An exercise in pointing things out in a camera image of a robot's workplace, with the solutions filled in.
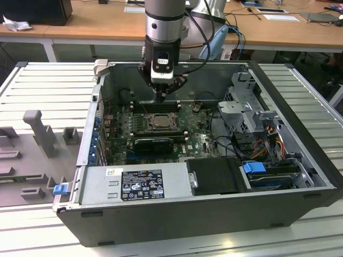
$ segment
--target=power supply label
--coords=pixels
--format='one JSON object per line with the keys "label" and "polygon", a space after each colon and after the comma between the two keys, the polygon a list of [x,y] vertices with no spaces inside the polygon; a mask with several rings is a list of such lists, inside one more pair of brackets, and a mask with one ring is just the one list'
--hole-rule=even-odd
{"label": "power supply label", "polygon": [[158,199],[165,197],[162,170],[122,172],[121,199],[123,201]]}

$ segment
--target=red wire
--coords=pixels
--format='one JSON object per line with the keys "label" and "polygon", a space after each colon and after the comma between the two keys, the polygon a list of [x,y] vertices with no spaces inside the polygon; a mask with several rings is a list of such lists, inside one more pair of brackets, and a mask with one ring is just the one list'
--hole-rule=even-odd
{"label": "red wire", "polygon": [[256,150],[257,150],[257,145],[258,145],[258,143],[261,143],[261,142],[263,142],[262,139],[256,141],[255,146],[254,146],[255,150],[253,151],[254,153],[255,153]]}

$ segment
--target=computer case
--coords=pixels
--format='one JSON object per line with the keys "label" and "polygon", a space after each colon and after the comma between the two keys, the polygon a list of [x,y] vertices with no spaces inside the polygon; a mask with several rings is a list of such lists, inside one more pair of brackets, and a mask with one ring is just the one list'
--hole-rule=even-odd
{"label": "computer case", "polygon": [[72,13],[70,0],[10,0],[0,1],[0,20],[3,15],[30,24],[64,26]]}

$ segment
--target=desk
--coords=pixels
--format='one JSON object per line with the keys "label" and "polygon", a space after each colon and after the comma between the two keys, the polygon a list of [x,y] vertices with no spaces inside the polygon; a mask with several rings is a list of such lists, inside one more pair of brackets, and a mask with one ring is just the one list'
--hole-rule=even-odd
{"label": "desk", "polygon": [[[285,0],[287,5],[305,6],[306,1]],[[306,9],[286,7],[289,12],[321,12],[327,3],[315,1]],[[53,44],[103,44],[141,46],[145,37],[145,14],[124,12],[124,3],[98,4],[97,1],[84,3],[72,1],[73,14],[66,26],[34,25],[33,30],[25,32],[9,32],[0,29],[0,41],[42,43],[50,62],[57,58]],[[225,7],[225,12],[242,8],[238,2],[232,1]],[[244,10],[237,14],[249,14]],[[246,49],[342,52],[343,29],[332,25],[323,27],[316,23],[307,24],[299,14],[295,14],[300,22],[272,21],[261,16],[237,16],[240,31],[246,38]],[[237,44],[235,34],[228,35],[225,46]]]}

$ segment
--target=metal bracket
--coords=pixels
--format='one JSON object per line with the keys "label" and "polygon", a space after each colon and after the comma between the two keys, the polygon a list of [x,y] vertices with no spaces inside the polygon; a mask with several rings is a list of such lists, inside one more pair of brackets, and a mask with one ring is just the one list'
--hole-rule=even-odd
{"label": "metal bracket", "polygon": [[114,63],[109,63],[108,59],[98,59],[94,62],[94,76],[96,77],[100,77],[102,75],[104,75],[105,73],[108,72],[108,69],[111,66],[114,66]]}

